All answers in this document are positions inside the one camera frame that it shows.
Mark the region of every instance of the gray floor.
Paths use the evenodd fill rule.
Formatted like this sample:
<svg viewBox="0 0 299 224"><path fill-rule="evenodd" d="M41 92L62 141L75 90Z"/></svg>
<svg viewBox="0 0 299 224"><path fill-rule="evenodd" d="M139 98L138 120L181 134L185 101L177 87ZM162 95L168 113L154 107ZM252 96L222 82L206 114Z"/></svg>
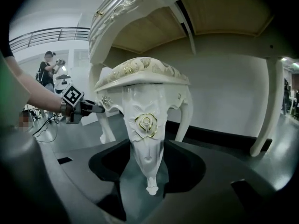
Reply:
<svg viewBox="0 0 299 224"><path fill-rule="evenodd" d="M43 122L43 119L36 121L36 128L32 128L30 132L33 133L37 130ZM109 122L116 140L128 138L122 115L109 117ZM43 145L50 145L54 152L65 152L100 144L102 130L98 122L82 126L81 124L66 125L62 121L58 125L52 123L47 125L47 127L47 130L37 137L37 140L52 141L58 130L57 137L53 142L42 143ZM166 132L165 138L173 140L174 135ZM299 160L299 125L284 115L281 115L279 118L269 150L254 158L240 150L224 148L188 138L185 138L183 142L219 150L235 156L259 173L275 189L280 189L286 185Z"/></svg>

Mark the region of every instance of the man holding camera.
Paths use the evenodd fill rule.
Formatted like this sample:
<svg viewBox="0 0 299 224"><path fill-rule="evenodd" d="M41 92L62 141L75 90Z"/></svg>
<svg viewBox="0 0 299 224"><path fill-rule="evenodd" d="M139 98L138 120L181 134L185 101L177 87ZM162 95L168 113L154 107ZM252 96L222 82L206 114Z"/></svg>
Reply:
<svg viewBox="0 0 299 224"><path fill-rule="evenodd" d="M40 78L39 82L49 91L54 93L54 81L53 81L53 75L56 74L60 67L65 64L64 60L58 60L55 64L51 65L50 63L53 61L53 56L56 54L51 51L47 51L45 54L45 61L41 62L39 73ZM54 113L48 111L48 118L50 119L53 117Z"/></svg>

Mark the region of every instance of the black t-shirt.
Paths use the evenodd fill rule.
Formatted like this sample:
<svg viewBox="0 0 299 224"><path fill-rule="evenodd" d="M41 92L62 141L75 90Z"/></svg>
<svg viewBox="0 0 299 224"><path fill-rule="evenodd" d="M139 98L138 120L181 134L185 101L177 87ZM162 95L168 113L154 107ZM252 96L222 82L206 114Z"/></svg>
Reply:
<svg viewBox="0 0 299 224"><path fill-rule="evenodd" d="M50 66L49 63L46 63L46 62L42 62L41 63L41 73L42 73L42 84L43 86L47 85L47 84L54 84L53 82L53 73L55 72L54 69L50 70L50 71L47 71L45 70L45 68L47 66Z"/></svg>

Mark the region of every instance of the metal railing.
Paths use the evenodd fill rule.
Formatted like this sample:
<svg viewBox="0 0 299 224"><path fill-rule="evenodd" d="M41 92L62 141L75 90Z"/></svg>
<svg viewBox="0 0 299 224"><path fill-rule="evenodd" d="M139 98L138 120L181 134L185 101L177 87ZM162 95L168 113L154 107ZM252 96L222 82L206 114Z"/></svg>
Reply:
<svg viewBox="0 0 299 224"><path fill-rule="evenodd" d="M67 40L84 40L88 41L89 28L65 27L65 28L48 28L30 32L12 39L10 49L14 52L23 50L28 47Z"/></svg>

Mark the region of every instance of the ceiling light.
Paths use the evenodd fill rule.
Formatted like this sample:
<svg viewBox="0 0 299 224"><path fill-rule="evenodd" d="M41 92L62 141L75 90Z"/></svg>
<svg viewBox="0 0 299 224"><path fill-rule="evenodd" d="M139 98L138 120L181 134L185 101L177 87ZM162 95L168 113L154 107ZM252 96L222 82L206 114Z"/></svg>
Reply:
<svg viewBox="0 0 299 224"><path fill-rule="evenodd" d="M295 65L297 68L299 68L299 65L297 63L293 63L293 65Z"/></svg>

